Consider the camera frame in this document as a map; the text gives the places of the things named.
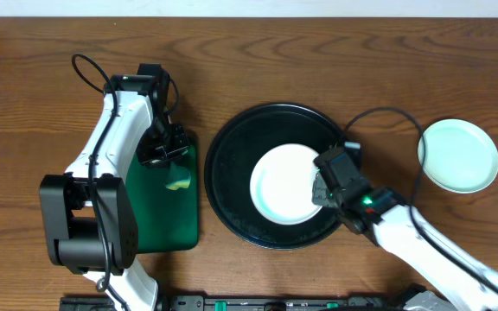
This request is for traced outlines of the light green plate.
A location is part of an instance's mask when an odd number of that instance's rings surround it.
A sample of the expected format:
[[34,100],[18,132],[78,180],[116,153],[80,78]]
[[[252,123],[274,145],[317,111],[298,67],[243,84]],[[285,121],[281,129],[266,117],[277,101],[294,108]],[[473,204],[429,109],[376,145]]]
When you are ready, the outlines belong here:
[[439,187],[472,194],[490,186],[498,175],[498,149],[479,126],[444,119],[429,126],[417,147],[426,176]]

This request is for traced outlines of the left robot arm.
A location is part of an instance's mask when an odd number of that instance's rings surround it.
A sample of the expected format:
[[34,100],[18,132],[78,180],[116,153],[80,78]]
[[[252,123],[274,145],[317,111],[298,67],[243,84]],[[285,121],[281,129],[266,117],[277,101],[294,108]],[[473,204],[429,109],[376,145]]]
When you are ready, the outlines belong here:
[[154,310],[158,284],[137,260],[138,227],[126,190],[133,160],[171,168],[188,153],[166,107],[165,71],[114,75],[86,146],[62,175],[45,175],[39,195],[52,264],[92,280],[117,310]]

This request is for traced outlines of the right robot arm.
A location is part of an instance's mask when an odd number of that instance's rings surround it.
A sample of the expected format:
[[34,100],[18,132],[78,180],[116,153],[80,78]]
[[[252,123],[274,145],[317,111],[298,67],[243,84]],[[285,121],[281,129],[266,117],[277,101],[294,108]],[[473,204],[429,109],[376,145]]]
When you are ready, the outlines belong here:
[[458,310],[498,310],[498,271],[472,257],[389,187],[372,188],[355,173],[320,169],[313,199],[342,223],[413,267]]

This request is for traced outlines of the dark green sponge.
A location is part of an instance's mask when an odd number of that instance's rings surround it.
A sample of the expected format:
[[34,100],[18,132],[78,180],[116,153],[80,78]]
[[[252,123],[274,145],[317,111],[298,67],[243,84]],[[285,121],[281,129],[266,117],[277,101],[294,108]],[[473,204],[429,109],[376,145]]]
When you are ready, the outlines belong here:
[[175,191],[178,189],[187,189],[189,188],[190,184],[190,170],[182,166],[176,166],[174,163],[172,163],[169,167],[165,187],[168,190]]

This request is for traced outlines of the white plate front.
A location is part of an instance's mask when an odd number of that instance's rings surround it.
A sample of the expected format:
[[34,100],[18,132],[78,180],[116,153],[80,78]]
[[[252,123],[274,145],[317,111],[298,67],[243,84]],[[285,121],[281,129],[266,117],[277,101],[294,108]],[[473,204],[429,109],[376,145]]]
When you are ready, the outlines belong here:
[[287,143],[259,159],[249,189],[252,203],[263,217],[279,225],[298,225],[322,210],[312,202],[316,157],[318,153],[306,145]]

